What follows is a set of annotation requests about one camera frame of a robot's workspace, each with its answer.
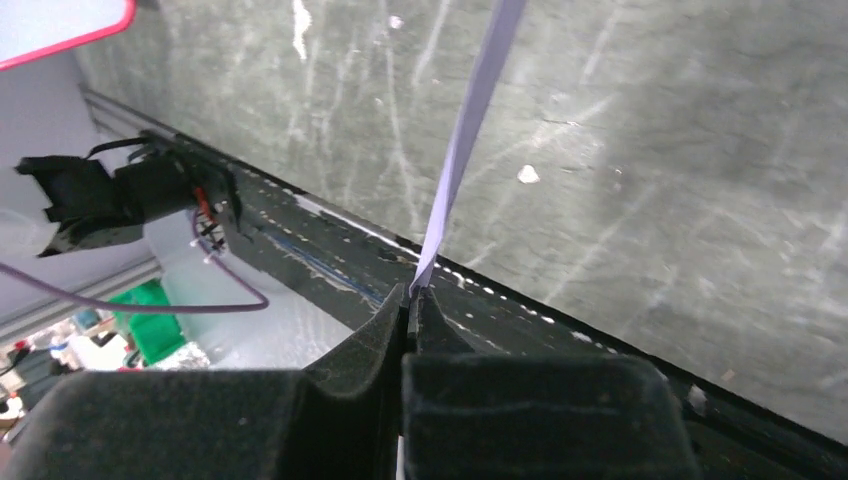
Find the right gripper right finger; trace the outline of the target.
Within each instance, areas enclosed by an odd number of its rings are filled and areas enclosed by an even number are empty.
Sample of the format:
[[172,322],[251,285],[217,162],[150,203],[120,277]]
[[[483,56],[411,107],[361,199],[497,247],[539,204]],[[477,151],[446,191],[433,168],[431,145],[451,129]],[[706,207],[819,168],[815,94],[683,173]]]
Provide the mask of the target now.
[[663,375],[627,355],[475,352],[429,289],[402,363],[409,479],[698,479]]

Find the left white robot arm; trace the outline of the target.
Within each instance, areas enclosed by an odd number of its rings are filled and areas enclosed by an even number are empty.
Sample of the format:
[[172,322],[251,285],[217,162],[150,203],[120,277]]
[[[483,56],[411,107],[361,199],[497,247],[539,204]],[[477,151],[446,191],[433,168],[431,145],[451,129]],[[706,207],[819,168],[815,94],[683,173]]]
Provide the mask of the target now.
[[37,208],[55,232],[39,258],[138,241],[144,225],[197,209],[210,220],[237,221],[233,174],[216,151],[150,132],[94,147],[85,157],[24,157],[15,172],[44,194]]

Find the lavender folding umbrella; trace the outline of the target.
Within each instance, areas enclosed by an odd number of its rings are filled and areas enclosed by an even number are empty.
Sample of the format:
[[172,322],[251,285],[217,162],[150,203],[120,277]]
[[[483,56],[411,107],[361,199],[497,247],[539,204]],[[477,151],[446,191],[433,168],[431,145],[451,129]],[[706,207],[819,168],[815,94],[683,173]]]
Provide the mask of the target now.
[[451,210],[525,7],[526,3],[521,0],[494,3],[448,143],[415,275],[408,290],[410,296],[430,283]]

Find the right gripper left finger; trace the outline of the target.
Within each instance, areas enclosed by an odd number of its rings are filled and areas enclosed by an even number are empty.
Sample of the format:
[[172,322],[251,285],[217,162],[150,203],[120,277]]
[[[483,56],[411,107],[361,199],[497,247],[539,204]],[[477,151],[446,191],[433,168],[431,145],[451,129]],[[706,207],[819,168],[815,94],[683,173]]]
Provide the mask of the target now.
[[5,479],[392,479],[406,290],[303,369],[82,372],[37,406]]

